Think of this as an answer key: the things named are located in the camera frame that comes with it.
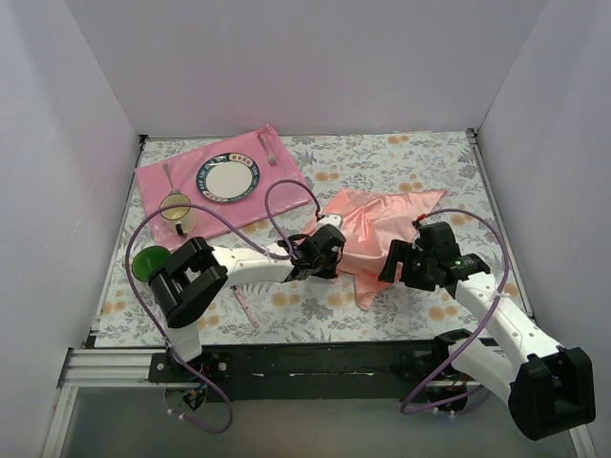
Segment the salmon pink satin napkin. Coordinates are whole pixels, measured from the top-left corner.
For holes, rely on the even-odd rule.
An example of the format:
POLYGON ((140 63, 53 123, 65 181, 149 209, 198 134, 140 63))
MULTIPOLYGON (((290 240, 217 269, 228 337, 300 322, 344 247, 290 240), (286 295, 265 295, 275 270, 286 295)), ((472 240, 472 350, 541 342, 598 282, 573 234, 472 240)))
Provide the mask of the salmon pink satin napkin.
POLYGON ((395 239, 411 242, 416 237, 412 222, 430 213, 445 196, 444 190, 382 194, 340 190, 323 208, 323 215, 342 217, 346 238, 338 269, 354 277, 355 300, 369 309, 376 295, 389 285, 378 280, 395 239))

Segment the pink handled utensil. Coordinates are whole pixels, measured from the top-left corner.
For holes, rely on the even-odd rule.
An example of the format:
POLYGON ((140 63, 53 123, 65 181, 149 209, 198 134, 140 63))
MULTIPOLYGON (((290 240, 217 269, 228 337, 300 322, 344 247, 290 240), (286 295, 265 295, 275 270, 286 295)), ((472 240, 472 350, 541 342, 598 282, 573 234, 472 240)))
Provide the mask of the pink handled utensil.
POLYGON ((243 310, 244 314, 246 315, 246 317, 250 321, 250 323, 255 328, 258 328, 260 326, 259 322, 258 322, 257 318, 255 317, 255 315, 253 314, 250 306, 246 302, 246 300, 245 300, 241 290, 237 286, 233 286, 232 287, 232 291, 233 291, 233 294, 234 294, 236 300, 238 301, 238 303, 242 307, 242 310, 243 310))

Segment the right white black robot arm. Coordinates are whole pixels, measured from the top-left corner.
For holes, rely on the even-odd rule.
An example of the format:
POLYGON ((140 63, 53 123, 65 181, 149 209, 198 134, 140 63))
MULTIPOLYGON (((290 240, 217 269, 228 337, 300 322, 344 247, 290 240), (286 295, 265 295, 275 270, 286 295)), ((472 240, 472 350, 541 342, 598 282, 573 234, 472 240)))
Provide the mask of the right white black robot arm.
POLYGON ((495 352, 477 332, 458 329, 433 341, 431 375, 453 379, 465 374, 502 400, 517 428, 531 440, 587 425, 596 418, 593 366, 579 347, 567 348, 548 336, 496 283, 477 255, 464 255, 446 222, 414 228, 413 242, 390 244, 380 281, 399 280, 409 288, 445 289, 479 321, 500 347, 495 352))

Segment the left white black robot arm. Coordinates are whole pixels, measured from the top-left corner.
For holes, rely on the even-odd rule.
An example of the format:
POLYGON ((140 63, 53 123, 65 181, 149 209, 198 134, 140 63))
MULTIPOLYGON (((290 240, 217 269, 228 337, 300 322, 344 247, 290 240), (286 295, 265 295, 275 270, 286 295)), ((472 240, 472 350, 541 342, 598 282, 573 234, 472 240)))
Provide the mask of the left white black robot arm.
POLYGON ((278 241, 262 252, 212 246, 201 237, 185 242, 146 280, 165 317, 167 340, 175 352, 170 360, 172 372, 185 382, 202 373, 197 321, 221 290, 259 281, 333 279, 345 243, 333 224, 318 227, 310 236, 278 241))

